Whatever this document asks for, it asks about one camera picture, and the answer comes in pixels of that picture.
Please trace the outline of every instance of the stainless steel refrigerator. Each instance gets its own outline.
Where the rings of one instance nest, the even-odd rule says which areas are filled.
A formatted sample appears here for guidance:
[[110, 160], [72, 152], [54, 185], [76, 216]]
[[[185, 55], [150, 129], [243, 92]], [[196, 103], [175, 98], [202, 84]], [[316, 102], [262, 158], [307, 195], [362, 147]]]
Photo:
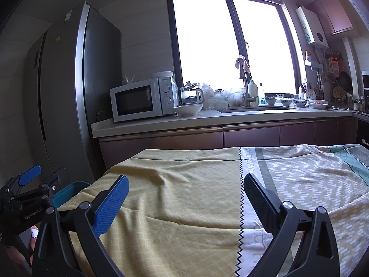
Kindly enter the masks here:
[[62, 187], [93, 183], [106, 168], [91, 124], [113, 117], [110, 88], [121, 85], [120, 31], [85, 2], [64, 13], [28, 52], [24, 114], [45, 179], [67, 169]]

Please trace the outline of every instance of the bright window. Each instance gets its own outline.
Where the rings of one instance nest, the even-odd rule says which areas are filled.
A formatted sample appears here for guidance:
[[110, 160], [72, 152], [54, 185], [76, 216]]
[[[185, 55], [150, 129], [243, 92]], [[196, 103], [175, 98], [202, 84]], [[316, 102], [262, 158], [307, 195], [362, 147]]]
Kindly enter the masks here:
[[262, 83], [265, 92], [296, 92], [291, 57], [295, 52], [289, 48], [280, 5], [256, 0], [172, 0], [172, 7], [174, 15], [169, 18], [172, 42], [178, 43], [173, 56], [179, 86], [190, 81], [213, 89], [243, 87], [235, 68], [241, 54], [249, 62], [254, 82]]

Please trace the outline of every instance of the screw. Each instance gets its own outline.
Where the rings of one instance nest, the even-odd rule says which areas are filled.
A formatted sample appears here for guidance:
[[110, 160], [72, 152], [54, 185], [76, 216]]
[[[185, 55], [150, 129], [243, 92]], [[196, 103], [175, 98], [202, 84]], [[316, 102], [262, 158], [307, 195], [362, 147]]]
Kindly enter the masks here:
[[325, 214], [327, 211], [325, 210], [325, 208], [324, 208], [324, 207], [319, 206], [319, 207], [318, 207], [318, 212], [320, 212], [321, 214]]
[[54, 207], [49, 207], [47, 210], [46, 210], [46, 213], [48, 214], [52, 214], [54, 212], [55, 208]]
[[284, 201], [283, 206], [287, 209], [291, 209], [293, 207], [293, 204], [290, 201]]
[[79, 208], [81, 209], [87, 209], [90, 207], [90, 202], [82, 202], [80, 205], [79, 205]]

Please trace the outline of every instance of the kitchen sink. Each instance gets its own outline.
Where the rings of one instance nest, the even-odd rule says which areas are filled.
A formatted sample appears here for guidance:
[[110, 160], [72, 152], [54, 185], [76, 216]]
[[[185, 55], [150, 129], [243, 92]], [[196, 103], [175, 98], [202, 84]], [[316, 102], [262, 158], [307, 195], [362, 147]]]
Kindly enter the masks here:
[[242, 106], [242, 107], [228, 107], [228, 110], [217, 109], [220, 113], [238, 113], [244, 111], [260, 111], [260, 110], [283, 110], [283, 109], [295, 109], [287, 106]]

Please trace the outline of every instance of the glass teapot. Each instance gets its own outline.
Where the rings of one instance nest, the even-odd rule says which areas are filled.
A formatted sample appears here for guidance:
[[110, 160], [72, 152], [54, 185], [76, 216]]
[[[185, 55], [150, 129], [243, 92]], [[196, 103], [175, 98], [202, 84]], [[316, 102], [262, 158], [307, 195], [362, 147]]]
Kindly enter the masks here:
[[196, 83], [187, 81], [186, 85], [181, 87], [182, 105], [204, 103], [204, 92], [196, 86]]

